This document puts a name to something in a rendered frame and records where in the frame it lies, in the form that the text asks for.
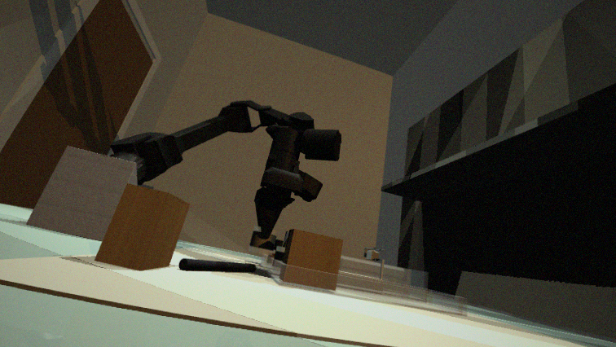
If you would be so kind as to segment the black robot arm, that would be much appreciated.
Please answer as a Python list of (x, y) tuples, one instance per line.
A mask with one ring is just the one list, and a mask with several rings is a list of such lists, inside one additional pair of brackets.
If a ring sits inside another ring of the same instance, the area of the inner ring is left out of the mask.
[[(261, 124), (251, 127), (248, 107), (258, 111)], [(224, 107), (213, 119), (201, 122), (173, 134), (143, 133), (112, 142), (109, 146), (114, 155), (136, 163), (137, 185), (142, 185), (170, 167), (183, 161), (183, 152), (227, 131), (251, 133), (260, 126), (273, 138), (271, 149), (290, 152), (298, 159), (300, 152), (308, 160), (338, 161), (341, 148), (339, 130), (315, 130), (314, 119), (305, 112), (290, 115), (260, 105), (254, 101), (238, 101)], [(323, 184), (294, 165), (293, 173), (300, 174), (304, 181), (304, 201), (316, 200)]]

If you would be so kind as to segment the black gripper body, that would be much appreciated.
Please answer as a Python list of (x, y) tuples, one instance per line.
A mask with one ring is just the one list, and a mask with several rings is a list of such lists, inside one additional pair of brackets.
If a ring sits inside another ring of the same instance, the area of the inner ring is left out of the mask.
[(258, 199), (260, 190), (287, 197), (291, 197), (294, 191), (294, 195), (299, 196), (302, 193), (304, 181), (300, 174), (293, 173), (293, 167), (297, 163), (300, 164), (300, 161), (290, 152), (270, 151), (260, 185), (262, 188), (257, 190), (255, 199)]

